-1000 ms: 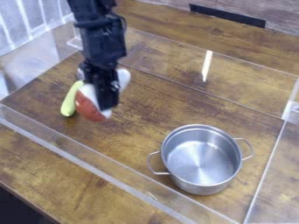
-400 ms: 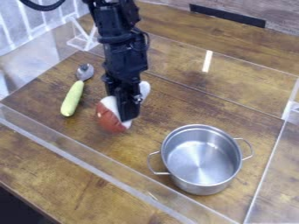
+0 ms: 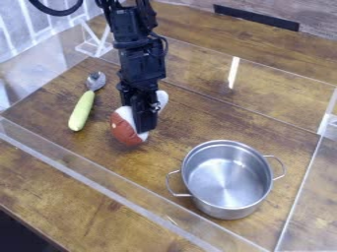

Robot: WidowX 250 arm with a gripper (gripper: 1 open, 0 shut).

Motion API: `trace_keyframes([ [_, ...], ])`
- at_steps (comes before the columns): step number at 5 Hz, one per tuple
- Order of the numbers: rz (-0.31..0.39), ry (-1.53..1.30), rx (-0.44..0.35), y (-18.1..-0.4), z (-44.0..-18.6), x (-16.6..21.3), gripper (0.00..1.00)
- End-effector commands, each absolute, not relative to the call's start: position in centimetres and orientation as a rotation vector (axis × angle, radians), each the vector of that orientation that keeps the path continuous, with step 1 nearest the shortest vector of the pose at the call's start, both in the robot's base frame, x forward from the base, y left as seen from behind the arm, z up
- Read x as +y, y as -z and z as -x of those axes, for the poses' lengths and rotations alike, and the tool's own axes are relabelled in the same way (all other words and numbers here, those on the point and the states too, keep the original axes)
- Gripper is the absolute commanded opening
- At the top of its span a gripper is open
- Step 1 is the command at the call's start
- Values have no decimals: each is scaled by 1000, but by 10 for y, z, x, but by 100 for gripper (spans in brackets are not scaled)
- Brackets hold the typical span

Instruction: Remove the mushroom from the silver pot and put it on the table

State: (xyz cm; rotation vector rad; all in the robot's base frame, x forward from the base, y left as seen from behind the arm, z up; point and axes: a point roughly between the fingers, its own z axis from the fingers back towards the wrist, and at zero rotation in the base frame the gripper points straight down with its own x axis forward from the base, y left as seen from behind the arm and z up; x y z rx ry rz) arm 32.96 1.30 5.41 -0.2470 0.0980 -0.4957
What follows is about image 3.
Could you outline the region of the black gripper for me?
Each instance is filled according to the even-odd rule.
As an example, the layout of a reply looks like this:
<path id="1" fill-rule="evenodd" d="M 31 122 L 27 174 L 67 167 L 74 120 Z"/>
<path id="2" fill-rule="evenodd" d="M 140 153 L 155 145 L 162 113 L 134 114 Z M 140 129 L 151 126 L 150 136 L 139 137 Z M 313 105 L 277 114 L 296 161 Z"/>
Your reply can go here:
<path id="1" fill-rule="evenodd" d="M 158 81 L 166 77 L 164 50 L 162 45 L 147 45 L 122 49 L 119 56 L 118 90 L 122 104 L 131 104 L 135 130 L 140 134 L 156 127 L 160 102 L 155 92 Z"/>

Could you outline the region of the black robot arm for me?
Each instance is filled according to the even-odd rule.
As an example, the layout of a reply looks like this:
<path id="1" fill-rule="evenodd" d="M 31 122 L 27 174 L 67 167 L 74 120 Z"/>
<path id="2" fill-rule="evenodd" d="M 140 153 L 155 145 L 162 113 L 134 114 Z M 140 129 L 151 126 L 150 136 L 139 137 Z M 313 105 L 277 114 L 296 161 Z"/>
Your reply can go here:
<path id="1" fill-rule="evenodd" d="M 158 23 L 148 0 L 135 0 L 134 6 L 123 6 L 119 0 L 95 2 L 104 11 L 119 52 L 122 103 L 131 108 L 136 133 L 143 133 L 156 127 L 158 81 L 166 78 L 168 42 L 152 31 Z"/>

